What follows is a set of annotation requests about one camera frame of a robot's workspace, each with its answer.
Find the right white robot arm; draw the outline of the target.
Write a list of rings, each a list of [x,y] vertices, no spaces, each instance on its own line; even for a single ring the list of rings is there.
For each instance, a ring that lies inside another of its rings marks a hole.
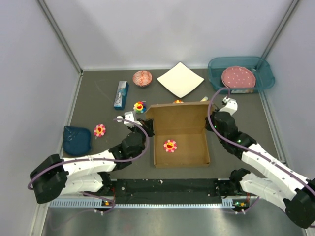
[[[239,169],[231,173],[230,190],[252,193],[281,209],[298,227],[315,226],[315,181],[300,175],[270,155],[254,138],[239,131],[231,112],[215,110],[205,118],[224,149],[263,174]]]

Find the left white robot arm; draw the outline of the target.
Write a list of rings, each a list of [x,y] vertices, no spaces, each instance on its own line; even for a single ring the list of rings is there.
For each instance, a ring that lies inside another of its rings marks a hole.
[[[118,145],[103,152],[75,158],[47,157],[30,173],[27,185],[37,203],[48,203],[59,196],[82,193],[98,197],[108,194],[112,184],[110,172],[121,170],[142,157],[154,136],[154,120],[116,118],[131,131]]]

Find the brown cardboard box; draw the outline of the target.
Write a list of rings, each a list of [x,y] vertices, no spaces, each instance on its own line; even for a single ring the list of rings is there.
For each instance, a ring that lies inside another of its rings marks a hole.
[[[205,118],[209,102],[155,104],[145,112],[154,120],[153,159],[156,168],[195,168],[210,164]],[[177,142],[177,150],[168,153],[166,140]]]

